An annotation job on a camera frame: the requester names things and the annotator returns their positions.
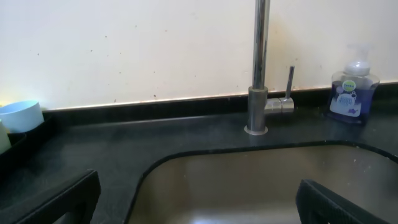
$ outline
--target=black countertop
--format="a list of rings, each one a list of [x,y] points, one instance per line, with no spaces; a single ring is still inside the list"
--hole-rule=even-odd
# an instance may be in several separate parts
[[[4,181],[0,210],[92,168],[102,192],[91,222],[122,223],[143,173],[165,157],[189,154],[348,144],[398,162],[394,105],[398,101],[375,102],[366,126],[326,118],[319,108],[297,108],[289,116],[268,116],[269,132],[263,136],[244,132],[246,113],[69,128]]]

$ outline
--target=stainless steel sink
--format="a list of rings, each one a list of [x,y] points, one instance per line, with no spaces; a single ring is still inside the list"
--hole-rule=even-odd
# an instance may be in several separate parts
[[[300,223],[295,195],[302,179],[398,223],[398,164],[348,146],[172,159],[145,178],[127,223]]]

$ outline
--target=soap bottle label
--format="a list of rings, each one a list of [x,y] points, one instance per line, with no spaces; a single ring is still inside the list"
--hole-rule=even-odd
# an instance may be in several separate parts
[[[330,103],[330,111],[352,117],[361,114],[361,103],[355,103],[355,82],[347,80],[341,86],[336,87],[333,99]]]

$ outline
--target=transparent plastic bottle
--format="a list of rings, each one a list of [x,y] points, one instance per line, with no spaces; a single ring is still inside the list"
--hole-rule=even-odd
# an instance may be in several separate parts
[[[333,74],[327,115],[347,123],[363,124],[369,118],[374,90],[380,79],[370,74],[369,45],[349,45],[356,58],[344,71]]]

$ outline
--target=blue cup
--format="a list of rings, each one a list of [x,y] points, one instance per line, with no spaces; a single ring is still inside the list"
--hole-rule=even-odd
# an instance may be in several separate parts
[[[10,133],[24,133],[44,122],[37,100],[26,100],[0,108],[0,119]]]

